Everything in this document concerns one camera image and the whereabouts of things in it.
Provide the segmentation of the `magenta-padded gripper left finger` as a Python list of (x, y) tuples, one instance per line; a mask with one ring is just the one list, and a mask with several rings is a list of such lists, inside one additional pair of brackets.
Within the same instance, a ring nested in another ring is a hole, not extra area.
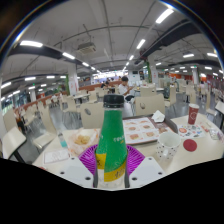
[(58, 171), (58, 176), (86, 188), (93, 188), (97, 174), (95, 158), (96, 145), (83, 151), (78, 157), (71, 157)]

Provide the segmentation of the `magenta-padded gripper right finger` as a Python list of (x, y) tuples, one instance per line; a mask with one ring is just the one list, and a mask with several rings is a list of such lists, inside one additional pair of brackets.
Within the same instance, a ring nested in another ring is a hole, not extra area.
[(139, 188), (166, 176), (153, 157), (145, 157), (130, 145), (127, 146), (127, 151), (126, 188)]

